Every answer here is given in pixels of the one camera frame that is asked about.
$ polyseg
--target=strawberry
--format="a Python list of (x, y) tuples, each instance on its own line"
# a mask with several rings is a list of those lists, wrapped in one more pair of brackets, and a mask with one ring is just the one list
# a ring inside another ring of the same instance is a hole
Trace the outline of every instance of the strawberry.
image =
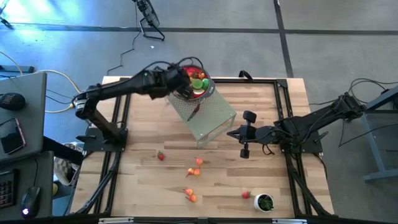
[(245, 191), (242, 193), (242, 198), (249, 198), (250, 197), (250, 191)]
[(189, 168), (188, 174), (185, 177), (188, 177), (189, 175), (193, 175), (194, 172), (195, 172), (195, 170), (193, 170), (192, 168)]
[(197, 163), (198, 166), (202, 165), (203, 164), (203, 159), (197, 158), (196, 159), (196, 163)]
[(198, 201), (197, 197), (195, 195), (191, 195), (189, 197), (186, 197), (186, 199), (188, 199), (189, 201), (195, 203)]
[(163, 152), (162, 151), (159, 151), (158, 153), (157, 153), (157, 158), (160, 160), (160, 161), (163, 161), (164, 160), (164, 154), (163, 154)]
[(193, 190), (192, 189), (184, 189), (184, 191), (189, 196), (193, 195)]
[(200, 175), (200, 169), (195, 169), (193, 171), (193, 175)]

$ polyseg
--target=bowl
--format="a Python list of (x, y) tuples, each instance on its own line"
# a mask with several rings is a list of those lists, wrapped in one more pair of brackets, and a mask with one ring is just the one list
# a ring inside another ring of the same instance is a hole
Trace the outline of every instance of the bowl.
[(185, 99), (185, 98), (183, 98), (182, 96), (180, 96), (180, 95), (175, 91), (175, 92), (174, 92), (174, 95), (175, 95), (176, 97), (178, 97), (178, 98), (180, 98), (180, 99), (182, 99), (182, 100), (192, 101), (192, 100), (197, 100), (197, 99), (208, 98), (208, 97), (210, 97), (210, 96), (214, 93), (214, 91), (215, 91), (215, 86), (216, 86), (216, 85), (215, 85), (214, 81), (211, 79), (210, 75), (208, 74), (208, 72), (207, 72), (206, 70), (204, 70), (204, 69), (202, 70), (201, 67), (198, 67), (198, 66), (196, 66), (196, 65), (183, 65), (182, 68), (183, 68), (188, 74), (193, 73), (193, 72), (196, 72), (197, 74), (200, 74), (200, 73), (203, 72), (203, 73), (205, 74), (205, 77), (204, 77), (204, 78), (207, 78), (207, 79), (209, 80), (209, 85), (208, 85), (207, 89), (206, 89), (203, 93), (201, 93), (200, 95), (194, 96), (193, 98)]

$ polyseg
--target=desk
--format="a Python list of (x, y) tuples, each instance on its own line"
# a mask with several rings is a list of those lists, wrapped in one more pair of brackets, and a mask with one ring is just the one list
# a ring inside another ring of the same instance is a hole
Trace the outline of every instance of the desk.
[(34, 184), (36, 172), (35, 158), (38, 164), (35, 185), (41, 188), (40, 209), (36, 218), (44, 218), (52, 215), (53, 157), (53, 152), (43, 152), (0, 169), (0, 171), (19, 169), (17, 203), (12, 207), (0, 209), (0, 221), (23, 220), (21, 215), (21, 200), (26, 190)]
[(43, 146), (45, 87), (47, 74), (38, 73), (0, 81), (0, 93), (20, 93), (26, 100), (20, 111), (0, 108), (0, 123), (17, 118), (26, 140), (26, 147), (10, 155), (4, 153), (0, 144), (0, 163), (38, 154)]
[[(103, 83), (119, 78), (104, 77)], [(294, 115), (309, 113), (303, 79), (287, 81)], [(278, 120), (273, 86), (217, 83), (216, 88), (238, 113), (233, 128), (244, 123), (244, 110), (257, 113), (256, 127), (272, 125)], [(109, 120), (114, 102), (114, 99), (106, 100), (97, 106)], [(112, 216), (294, 217), (285, 158), (279, 146), (270, 145), (275, 155), (265, 156), (259, 144), (252, 144), (250, 159), (242, 159), (239, 156), (242, 145), (221, 134), (204, 148), (197, 149), (195, 139), (171, 105), (164, 99), (152, 101), (141, 95), (131, 96), (127, 127), (129, 138), (119, 167)], [(156, 158), (160, 150), (165, 154), (165, 161)], [(94, 152), (84, 160), (71, 212), (81, 208), (98, 185), (103, 156), (103, 152)], [(185, 178), (187, 169), (195, 166), (195, 157), (205, 161), (202, 174)], [(311, 154), (303, 155), (303, 164), (309, 189), (324, 208), (333, 213), (322, 164)], [(183, 189), (186, 188), (194, 190), (197, 203), (185, 198)], [(275, 200), (274, 211), (256, 211), (254, 197), (247, 200), (241, 197), (245, 190), (253, 195), (271, 194)], [(298, 195), (304, 211), (300, 191)], [(105, 189), (103, 202), (107, 197), (108, 189)]]

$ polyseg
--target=white cable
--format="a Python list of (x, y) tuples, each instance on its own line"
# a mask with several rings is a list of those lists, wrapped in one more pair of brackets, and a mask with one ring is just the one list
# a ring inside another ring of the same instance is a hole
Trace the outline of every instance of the white cable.
[[(9, 60), (11, 60), (12, 62), (14, 62), (15, 66), (16, 66), (16, 67), (18, 68), (18, 70), (19, 70), (19, 73), (20, 73), (21, 75), (24, 75), (23, 72), (22, 72), (22, 70), (21, 70), (21, 68), (20, 68), (20, 66), (18, 65), (18, 63), (17, 63), (16, 61), (14, 61), (12, 58), (10, 58), (10, 56), (6, 55), (6, 54), (3, 53), (2, 51), (0, 51), (0, 54), (3, 54), (3, 55), (6, 56)], [(40, 71), (31, 73), (31, 75), (37, 74), (37, 73), (40, 73), (40, 72), (53, 72), (53, 73), (56, 73), (56, 74), (59, 74), (59, 75), (64, 76), (65, 78), (67, 78), (67, 80), (69, 80), (69, 82), (73, 85), (73, 87), (75, 87), (75, 90), (77, 91), (77, 93), (80, 93), (79, 88), (78, 88), (78, 87), (76, 86), (76, 84), (69, 78), (68, 75), (66, 75), (66, 74), (64, 74), (64, 73), (62, 73), (62, 72), (55, 71), (55, 70), (40, 70)], [(72, 108), (73, 108), (73, 104), (71, 103), (71, 104), (69, 105), (69, 107), (67, 107), (67, 108), (65, 108), (65, 109), (63, 109), (63, 110), (59, 110), (59, 111), (45, 111), (45, 112), (46, 112), (46, 113), (61, 113), (61, 112), (65, 112), (65, 111), (67, 111), (67, 110), (69, 110), (69, 109), (72, 109)]]

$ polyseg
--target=computer mouse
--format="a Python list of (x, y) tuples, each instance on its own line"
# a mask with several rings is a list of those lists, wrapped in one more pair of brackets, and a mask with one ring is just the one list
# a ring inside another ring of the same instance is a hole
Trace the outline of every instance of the computer mouse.
[(25, 106), (25, 98), (19, 93), (5, 93), (0, 96), (0, 108), (17, 111)]
[(21, 215), (24, 218), (34, 218), (40, 207), (40, 187), (31, 186), (22, 196)]

